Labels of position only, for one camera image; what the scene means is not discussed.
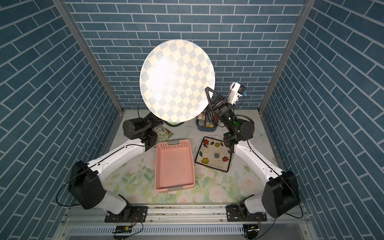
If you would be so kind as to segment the round checkered plate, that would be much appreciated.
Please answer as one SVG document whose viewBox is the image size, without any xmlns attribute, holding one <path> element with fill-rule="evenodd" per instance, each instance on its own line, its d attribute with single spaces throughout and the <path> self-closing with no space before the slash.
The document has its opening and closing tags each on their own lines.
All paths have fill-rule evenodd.
<svg viewBox="0 0 384 240">
<path fill-rule="evenodd" d="M 140 91 L 147 108 L 169 123 L 197 117 L 207 106 L 207 87 L 215 88 L 208 54 L 195 43 L 169 40 L 155 47 L 140 72 Z"/>
</svg>

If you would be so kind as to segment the square floral plate black rim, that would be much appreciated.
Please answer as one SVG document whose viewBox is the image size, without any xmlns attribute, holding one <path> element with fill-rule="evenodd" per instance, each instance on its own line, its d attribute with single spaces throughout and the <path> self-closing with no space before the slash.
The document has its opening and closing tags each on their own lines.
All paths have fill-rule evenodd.
<svg viewBox="0 0 384 240">
<path fill-rule="evenodd" d="M 210 149 L 210 151 L 205 154 L 199 152 L 199 154 L 195 157 L 195 163 L 207 168 L 227 173 L 230 168 L 233 151 L 226 147 L 224 141 L 216 142 L 214 139 L 210 138 L 204 138 L 200 147 L 201 150 L 203 149 L 202 146 L 207 147 L 209 143 L 211 143 L 210 147 L 212 147 L 212 149 Z"/>
</svg>

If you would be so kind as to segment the grey green cleaning cloth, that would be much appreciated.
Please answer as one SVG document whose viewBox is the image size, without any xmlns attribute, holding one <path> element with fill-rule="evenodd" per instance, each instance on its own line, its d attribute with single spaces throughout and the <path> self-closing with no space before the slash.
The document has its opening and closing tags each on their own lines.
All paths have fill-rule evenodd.
<svg viewBox="0 0 384 240">
<path fill-rule="evenodd" d="M 167 126 L 170 126 L 170 127 L 179 127 L 181 125 L 184 124 L 184 122 L 181 122 L 181 123 L 170 123 L 170 122 L 167 122 L 167 121 L 164 121 L 164 123 L 167 125 Z"/>
</svg>

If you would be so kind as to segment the round colourful squiggle plate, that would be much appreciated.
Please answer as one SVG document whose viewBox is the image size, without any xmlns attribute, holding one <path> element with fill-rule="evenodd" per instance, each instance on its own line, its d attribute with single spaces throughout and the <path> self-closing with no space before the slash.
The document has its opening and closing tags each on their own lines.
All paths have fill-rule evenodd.
<svg viewBox="0 0 384 240">
<path fill-rule="evenodd" d="M 195 149 L 194 149 L 195 157 L 199 154 L 199 152 L 202 152 L 203 154 L 205 154 L 205 153 L 208 153 L 208 152 L 210 151 L 210 149 L 212 149 L 212 147 L 210 147 L 211 143 L 209 143 L 209 144 L 207 145 L 207 147 L 202 146 L 203 149 L 201 150 L 200 147 L 201 147 L 201 145 L 202 145 L 202 143 L 203 143 L 204 138 L 214 139 L 216 142 L 217 142 L 217 141 L 223 141 L 223 140 L 224 140 L 223 137 L 221 137 L 221 136 L 217 136 L 217 135 L 209 135 L 209 136 L 205 136 L 205 137 L 203 137 L 202 139 L 200 139 L 200 140 L 197 142 L 197 144 L 196 144 L 196 146 L 195 146 Z"/>
</svg>

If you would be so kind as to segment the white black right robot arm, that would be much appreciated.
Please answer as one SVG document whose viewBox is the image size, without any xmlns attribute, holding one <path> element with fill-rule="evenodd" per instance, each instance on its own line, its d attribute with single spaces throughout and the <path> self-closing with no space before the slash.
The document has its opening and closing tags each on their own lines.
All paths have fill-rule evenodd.
<svg viewBox="0 0 384 240">
<path fill-rule="evenodd" d="M 244 215 L 266 212 L 277 219 L 299 206 L 301 201 L 296 175 L 275 166 L 250 143 L 255 131 L 254 121 L 247 116 L 236 115 L 232 103 L 210 87 L 205 89 L 205 93 L 209 109 L 228 129 L 224 134 L 225 146 L 248 164 L 264 186 L 261 196 L 251 195 L 241 201 Z"/>
</svg>

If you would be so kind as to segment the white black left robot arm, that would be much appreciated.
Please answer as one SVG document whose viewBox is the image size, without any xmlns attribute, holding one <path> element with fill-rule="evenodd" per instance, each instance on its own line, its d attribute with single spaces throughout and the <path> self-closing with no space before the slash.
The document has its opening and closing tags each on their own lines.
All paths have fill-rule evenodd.
<svg viewBox="0 0 384 240">
<path fill-rule="evenodd" d="M 102 182 L 130 159 L 154 147 L 158 138 L 154 128 L 163 123 L 153 113 L 126 120 L 123 131 L 128 141 L 97 159 L 78 161 L 72 166 L 68 191 L 83 209 L 98 208 L 119 215 L 130 208 L 128 200 L 107 191 Z"/>
</svg>

